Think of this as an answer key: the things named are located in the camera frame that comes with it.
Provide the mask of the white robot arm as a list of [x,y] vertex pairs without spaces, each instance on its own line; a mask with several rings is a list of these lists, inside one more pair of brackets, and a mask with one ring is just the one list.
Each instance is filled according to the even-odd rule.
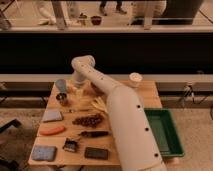
[[75,57],[73,82],[90,80],[106,96],[106,108],[123,171],[167,171],[136,91],[96,70],[91,55]]

